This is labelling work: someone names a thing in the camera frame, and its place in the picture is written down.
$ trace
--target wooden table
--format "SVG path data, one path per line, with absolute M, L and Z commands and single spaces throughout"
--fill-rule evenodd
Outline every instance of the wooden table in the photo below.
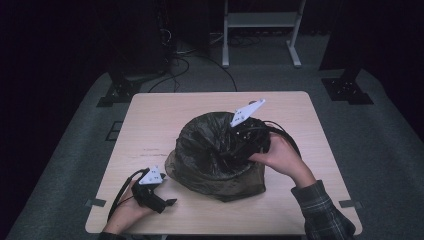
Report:
M 336 207 L 362 231 L 356 210 L 341 208 L 350 200 L 312 102 L 305 92 L 216 92 L 148 93 L 133 97 L 121 132 L 101 182 L 97 199 L 104 207 L 93 206 L 86 230 L 99 233 L 119 189 L 135 171 L 164 162 L 175 141 L 194 117 L 207 112 L 228 111 L 252 100 L 266 103 L 252 117 L 279 123 L 296 141 L 303 160 L 317 179 L 322 179 Z M 265 169 L 265 193 L 222 203 L 192 192 L 167 177 L 155 193 L 162 199 L 177 198 L 162 214 L 154 214 L 135 224 L 128 233 L 139 234 L 219 234 L 219 235 L 304 235 L 304 218 L 290 192 L 294 183 L 271 168 Z

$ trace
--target plaid shirt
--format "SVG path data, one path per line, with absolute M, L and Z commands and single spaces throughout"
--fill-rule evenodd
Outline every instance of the plaid shirt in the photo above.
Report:
M 291 191 L 305 217 L 308 239 L 354 239 L 355 225 L 334 206 L 321 180 Z

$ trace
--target black tape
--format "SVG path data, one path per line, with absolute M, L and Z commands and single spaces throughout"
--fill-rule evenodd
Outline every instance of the black tape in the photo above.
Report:
M 355 202 L 353 200 L 339 201 L 339 204 L 340 204 L 340 207 L 341 208 L 348 208 L 348 207 L 354 207 L 355 209 L 361 209 L 361 208 L 363 208 L 362 203 Z
M 102 200 L 102 199 L 88 199 L 87 202 L 85 203 L 86 207 L 92 207 L 92 206 L 98 206 L 98 207 L 104 207 L 106 204 L 106 200 Z

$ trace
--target white metal frame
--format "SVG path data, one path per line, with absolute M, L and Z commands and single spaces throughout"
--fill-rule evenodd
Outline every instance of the white metal frame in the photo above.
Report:
M 229 13 L 228 0 L 225 0 L 224 9 L 224 44 L 222 46 L 222 66 L 229 67 L 228 53 L 228 29 L 241 27 L 293 27 L 291 39 L 286 41 L 293 65 L 300 68 L 299 56 L 297 55 L 294 44 L 296 43 L 299 32 L 300 22 L 302 21 L 303 9 L 306 0 L 301 0 L 297 12 L 272 12 L 272 13 Z

